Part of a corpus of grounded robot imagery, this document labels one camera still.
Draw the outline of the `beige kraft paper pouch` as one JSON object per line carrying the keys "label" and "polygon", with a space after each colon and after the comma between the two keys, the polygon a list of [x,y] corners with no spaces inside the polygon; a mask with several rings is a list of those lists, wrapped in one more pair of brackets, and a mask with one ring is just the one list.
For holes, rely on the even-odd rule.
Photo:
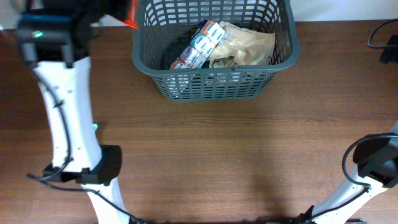
{"label": "beige kraft paper pouch", "polygon": [[221,21],[225,35],[208,57],[210,60],[234,57],[238,66],[267,65],[275,48],[275,34],[240,28]]}

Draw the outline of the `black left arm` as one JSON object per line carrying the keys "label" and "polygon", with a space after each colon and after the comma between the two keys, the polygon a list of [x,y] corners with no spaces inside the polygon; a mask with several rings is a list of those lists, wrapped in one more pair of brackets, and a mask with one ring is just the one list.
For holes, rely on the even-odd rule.
{"label": "black left arm", "polygon": [[63,191],[77,183],[87,194],[99,223],[140,223],[123,203],[118,176],[122,151],[101,145],[93,126],[90,100],[91,25],[109,15],[136,28],[136,1],[27,1],[17,25],[19,52],[44,99],[53,158],[37,182]]}

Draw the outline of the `colourful tissue pack bundle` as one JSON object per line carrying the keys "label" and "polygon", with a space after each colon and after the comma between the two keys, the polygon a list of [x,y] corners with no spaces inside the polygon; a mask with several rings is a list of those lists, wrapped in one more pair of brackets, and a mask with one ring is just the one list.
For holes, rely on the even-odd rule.
{"label": "colourful tissue pack bundle", "polygon": [[201,21],[189,45],[171,64],[170,69],[201,68],[224,35],[225,30],[218,22]]}

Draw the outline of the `red orange pasta package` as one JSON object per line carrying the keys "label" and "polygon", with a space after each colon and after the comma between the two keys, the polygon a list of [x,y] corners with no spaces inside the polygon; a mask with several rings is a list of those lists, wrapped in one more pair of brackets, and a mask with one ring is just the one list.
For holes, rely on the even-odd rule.
{"label": "red orange pasta package", "polygon": [[136,21],[136,14],[138,13],[139,0],[130,0],[129,8],[127,10],[127,17],[123,23],[132,29],[139,30],[139,24]]}

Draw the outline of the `brown chocolate snack pouch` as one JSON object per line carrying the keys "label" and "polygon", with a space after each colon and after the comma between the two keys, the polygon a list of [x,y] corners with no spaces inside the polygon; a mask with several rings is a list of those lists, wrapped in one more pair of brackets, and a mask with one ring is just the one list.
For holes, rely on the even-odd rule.
{"label": "brown chocolate snack pouch", "polygon": [[230,56],[227,58],[219,58],[210,60],[210,68],[232,68],[237,67],[238,63],[234,60],[234,57]]}

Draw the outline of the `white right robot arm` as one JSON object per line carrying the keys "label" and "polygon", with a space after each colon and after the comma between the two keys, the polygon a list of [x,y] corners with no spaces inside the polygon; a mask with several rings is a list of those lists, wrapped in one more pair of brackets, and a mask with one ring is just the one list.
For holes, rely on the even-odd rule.
{"label": "white right robot arm", "polygon": [[350,145],[341,168],[345,180],[324,201],[300,214],[295,223],[347,223],[373,197],[397,185],[397,125]]}

